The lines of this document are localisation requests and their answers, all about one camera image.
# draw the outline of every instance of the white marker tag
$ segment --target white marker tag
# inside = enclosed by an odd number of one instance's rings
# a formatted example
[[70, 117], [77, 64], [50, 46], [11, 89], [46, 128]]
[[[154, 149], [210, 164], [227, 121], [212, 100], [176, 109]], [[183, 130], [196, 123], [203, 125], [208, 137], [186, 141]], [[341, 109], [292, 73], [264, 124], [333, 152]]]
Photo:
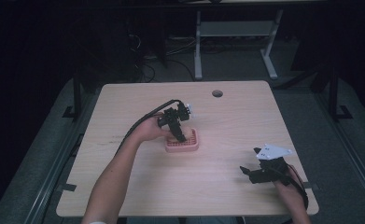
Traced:
[[287, 156], [292, 154], [291, 149], [286, 149], [283, 147], [276, 147], [269, 144], [264, 144], [264, 148], [260, 150], [260, 152], [257, 155], [257, 158], [259, 160], [273, 160], [277, 159], [283, 156]]

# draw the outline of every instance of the dark background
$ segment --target dark background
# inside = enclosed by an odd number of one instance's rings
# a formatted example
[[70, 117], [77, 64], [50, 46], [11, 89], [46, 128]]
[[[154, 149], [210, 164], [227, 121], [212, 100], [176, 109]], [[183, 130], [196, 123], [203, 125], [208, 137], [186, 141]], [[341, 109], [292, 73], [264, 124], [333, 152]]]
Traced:
[[[0, 1], [0, 199], [74, 73], [81, 75], [85, 91], [135, 82], [134, 65], [145, 52], [131, 53], [128, 32], [140, 34], [159, 57], [170, 33], [194, 35], [194, 11], [63, 9], [58, 1]], [[365, 1], [286, 9], [282, 24], [277, 38], [297, 36], [302, 42], [292, 69], [306, 70], [331, 58], [365, 106]]]

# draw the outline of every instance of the pink basket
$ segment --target pink basket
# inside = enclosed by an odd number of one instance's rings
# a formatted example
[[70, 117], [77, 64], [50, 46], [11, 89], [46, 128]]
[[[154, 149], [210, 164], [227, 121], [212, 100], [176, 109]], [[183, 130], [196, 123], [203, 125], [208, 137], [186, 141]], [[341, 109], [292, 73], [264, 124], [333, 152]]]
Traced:
[[199, 135], [195, 129], [191, 129], [193, 135], [186, 142], [165, 142], [165, 150], [167, 152], [186, 152], [195, 151], [199, 148]]

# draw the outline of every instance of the pink tray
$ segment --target pink tray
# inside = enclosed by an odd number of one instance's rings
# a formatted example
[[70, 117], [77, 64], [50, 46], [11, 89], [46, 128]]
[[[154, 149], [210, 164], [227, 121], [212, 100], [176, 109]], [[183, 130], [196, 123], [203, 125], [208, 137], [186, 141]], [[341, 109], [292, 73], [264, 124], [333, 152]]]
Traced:
[[186, 142], [165, 142], [165, 150], [167, 152], [186, 152], [195, 151], [199, 148], [199, 135], [195, 129], [191, 129], [193, 135]]

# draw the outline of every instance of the gray floor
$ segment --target gray floor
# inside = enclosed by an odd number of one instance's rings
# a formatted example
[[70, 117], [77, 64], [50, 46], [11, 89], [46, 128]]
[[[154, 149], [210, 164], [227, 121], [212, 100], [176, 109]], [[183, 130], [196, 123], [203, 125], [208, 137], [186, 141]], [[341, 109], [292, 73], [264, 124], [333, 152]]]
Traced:
[[[218, 49], [224, 51], [208, 52], [202, 56], [203, 81], [259, 79], [276, 86], [299, 74], [289, 71], [299, 44], [295, 40], [274, 44], [271, 56], [278, 80], [270, 80], [267, 76], [259, 53], [263, 41], [251, 39], [222, 43]], [[192, 52], [170, 55], [168, 59], [179, 61], [191, 72], [194, 71]], [[156, 71], [153, 82], [191, 81], [188, 70], [179, 63], [170, 61], [164, 67], [158, 61], [148, 60], [147, 65]], [[149, 67], [144, 67], [144, 72], [148, 77], [152, 76]], [[327, 91], [311, 93], [308, 88], [310, 82], [311, 78], [308, 78], [286, 91], [274, 91], [274, 97], [309, 181], [315, 187], [320, 211], [312, 216], [312, 221], [365, 223], [365, 188], [348, 153], [348, 148], [353, 147], [365, 164], [365, 109], [351, 87], [341, 80], [339, 103], [346, 105], [354, 118], [336, 123], [330, 119], [324, 106]], [[0, 223], [79, 223], [80, 218], [58, 217], [55, 214], [61, 196], [60, 186], [65, 183], [74, 162], [73, 156], [62, 158], [60, 155], [64, 150], [75, 151], [73, 145], [85, 132], [97, 97], [98, 92], [83, 92], [83, 114], [75, 121], [64, 119], [64, 110], [73, 104], [72, 81], [65, 85], [0, 202]], [[50, 174], [50, 168], [57, 165], [64, 165], [60, 175]], [[45, 180], [49, 176], [58, 179], [58, 183], [47, 185]], [[44, 198], [44, 206], [39, 207], [43, 209], [32, 210], [33, 204], [40, 205], [35, 200], [41, 198]], [[286, 219], [288, 217], [246, 217], [246, 223], [281, 223]]]

